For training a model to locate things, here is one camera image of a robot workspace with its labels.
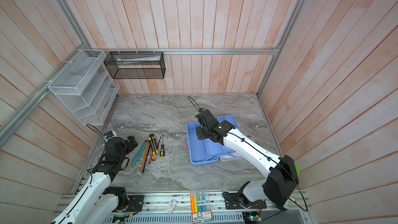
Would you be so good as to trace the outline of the black mesh basket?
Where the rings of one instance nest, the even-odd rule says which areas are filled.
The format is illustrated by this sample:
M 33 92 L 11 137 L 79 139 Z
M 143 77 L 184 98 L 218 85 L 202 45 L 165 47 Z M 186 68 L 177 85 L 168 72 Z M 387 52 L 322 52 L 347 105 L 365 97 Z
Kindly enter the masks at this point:
M 104 64 L 113 79 L 163 79 L 164 56 L 156 51 L 111 51 Z

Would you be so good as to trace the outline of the orange handled tool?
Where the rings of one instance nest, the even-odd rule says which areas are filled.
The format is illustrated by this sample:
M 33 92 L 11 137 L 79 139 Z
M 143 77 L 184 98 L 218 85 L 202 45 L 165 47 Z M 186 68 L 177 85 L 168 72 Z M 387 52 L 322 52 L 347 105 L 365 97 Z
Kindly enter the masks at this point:
M 141 166 L 142 173 L 143 173 L 143 170 L 144 170 L 144 167 L 145 167 L 148 149 L 149 149 L 149 141 L 146 142 L 146 147 L 145 147 L 145 151 L 144 151 L 144 155 L 143 155 L 143 162 L 142 162 L 142 166 Z

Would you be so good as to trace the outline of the white paper tag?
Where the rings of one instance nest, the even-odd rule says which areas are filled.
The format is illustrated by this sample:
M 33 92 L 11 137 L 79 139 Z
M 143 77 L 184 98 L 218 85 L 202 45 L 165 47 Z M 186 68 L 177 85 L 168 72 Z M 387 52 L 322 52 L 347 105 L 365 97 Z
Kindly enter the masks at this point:
M 172 199 L 165 209 L 166 212 L 171 214 L 173 212 L 174 208 L 176 207 L 176 205 L 177 205 L 177 201 L 175 199 Z

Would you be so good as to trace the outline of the small yellow black screwdriver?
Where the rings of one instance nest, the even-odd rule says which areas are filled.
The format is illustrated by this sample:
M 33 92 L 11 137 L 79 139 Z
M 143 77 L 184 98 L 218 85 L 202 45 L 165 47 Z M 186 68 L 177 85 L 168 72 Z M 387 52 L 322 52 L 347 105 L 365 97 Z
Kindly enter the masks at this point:
M 164 155 L 165 155 L 165 151 L 164 151 L 164 136 L 161 137 L 161 140 L 162 140 L 162 142 L 161 142 L 160 156 L 161 156 L 161 158 L 164 158 Z

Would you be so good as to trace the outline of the highlighter marker pack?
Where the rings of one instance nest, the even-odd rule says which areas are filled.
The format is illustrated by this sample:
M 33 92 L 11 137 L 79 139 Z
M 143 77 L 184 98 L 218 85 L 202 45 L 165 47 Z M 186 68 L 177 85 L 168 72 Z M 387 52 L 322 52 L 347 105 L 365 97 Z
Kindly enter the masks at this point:
M 206 188 L 190 191 L 190 204 L 193 224 L 213 220 L 209 191 Z

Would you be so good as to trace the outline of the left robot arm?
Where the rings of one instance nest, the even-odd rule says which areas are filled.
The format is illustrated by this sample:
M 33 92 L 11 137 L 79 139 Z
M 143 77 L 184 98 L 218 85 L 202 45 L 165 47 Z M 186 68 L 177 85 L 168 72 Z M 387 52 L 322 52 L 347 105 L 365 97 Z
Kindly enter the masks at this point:
M 101 224 L 111 212 L 125 212 L 129 206 L 126 189 L 110 184 L 122 170 L 127 155 L 137 146 L 134 136 L 126 140 L 118 136 L 108 138 L 83 189 L 52 223 Z

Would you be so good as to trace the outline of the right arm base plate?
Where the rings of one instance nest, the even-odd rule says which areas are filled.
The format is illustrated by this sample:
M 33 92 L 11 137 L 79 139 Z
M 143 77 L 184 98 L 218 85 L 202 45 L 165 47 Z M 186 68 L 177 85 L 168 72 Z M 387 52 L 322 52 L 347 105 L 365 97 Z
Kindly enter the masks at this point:
M 223 192 L 226 209 L 265 209 L 264 200 L 250 202 L 243 194 Z

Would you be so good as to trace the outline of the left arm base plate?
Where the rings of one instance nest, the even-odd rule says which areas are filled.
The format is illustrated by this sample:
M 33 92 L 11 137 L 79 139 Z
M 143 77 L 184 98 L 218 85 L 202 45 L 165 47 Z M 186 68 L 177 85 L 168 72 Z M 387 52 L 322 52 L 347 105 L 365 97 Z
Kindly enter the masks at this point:
M 112 212 L 141 212 L 143 209 L 144 195 L 116 196 L 106 194 L 105 196 L 110 196 L 112 200 L 115 199 L 116 201 L 116 205 L 112 203 L 112 206 L 114 206 Z

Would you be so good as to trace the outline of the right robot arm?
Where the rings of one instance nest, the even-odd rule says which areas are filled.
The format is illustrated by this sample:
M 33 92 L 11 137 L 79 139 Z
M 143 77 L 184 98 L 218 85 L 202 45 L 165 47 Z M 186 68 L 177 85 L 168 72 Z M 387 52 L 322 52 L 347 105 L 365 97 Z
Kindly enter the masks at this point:
M 244 208 L 257 201 L 269 199 L 278 209 L 284 211 L 284 205 L 299 184 L 294 160 L 287 155 L 280 157 L 262 148 L 243 135 L 232 123 L 226 120 L 219 122 L 208 109 L 200 108 L 196 118 L 200 124 L 196 128 L 199 140 L 209 139 L 233 149 L 264 176 L 262 180 L 246 182 L 235 198 L 226 199 L 236 201 Z

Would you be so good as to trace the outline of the green plastic cup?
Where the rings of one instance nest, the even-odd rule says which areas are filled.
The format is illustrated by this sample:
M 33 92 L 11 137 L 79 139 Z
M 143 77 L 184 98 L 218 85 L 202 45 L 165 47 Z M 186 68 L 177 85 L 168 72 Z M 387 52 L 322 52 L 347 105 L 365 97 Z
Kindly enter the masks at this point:
M 295 165 L 295 170 L 296 170 L 297 176 L 299 176 L 300 168 L 299 168 L 299 166 L 296 163 L 294 163 L 294 165 Z

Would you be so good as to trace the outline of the aluminium frame rail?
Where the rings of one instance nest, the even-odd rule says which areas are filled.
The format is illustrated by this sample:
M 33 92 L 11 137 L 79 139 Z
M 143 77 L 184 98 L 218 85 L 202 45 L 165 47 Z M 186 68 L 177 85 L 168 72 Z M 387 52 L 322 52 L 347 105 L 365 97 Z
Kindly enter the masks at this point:
M 161 52 L 164 55 L 275 55 L 278 48 L 135 48 L 135 49 L 101 49 L 108 52 L 133 52 L 136 54 L 154 54 Z

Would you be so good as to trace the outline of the teal utility knife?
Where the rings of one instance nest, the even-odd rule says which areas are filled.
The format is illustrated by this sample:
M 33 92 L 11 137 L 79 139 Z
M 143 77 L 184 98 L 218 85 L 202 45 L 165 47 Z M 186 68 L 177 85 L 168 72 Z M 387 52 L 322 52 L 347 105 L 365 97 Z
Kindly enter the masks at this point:
M 142 145 L 140 146 L 140 148 L 139 148 L 138 152 L 136 153 L 136 155 L 135 155 L 135 156 L 133 157 L 133 159 L 131 160 L 131 163 L 134 163 L 134 164 L 137 164 L 137 163 L 138 163 L 138 161 L 140 160 L 140 158 L 141 158 L 143 152 L 145 151 L 146 146 L 147 146 L 147 142 L 144 141 L 144 142 L 142 143 Z

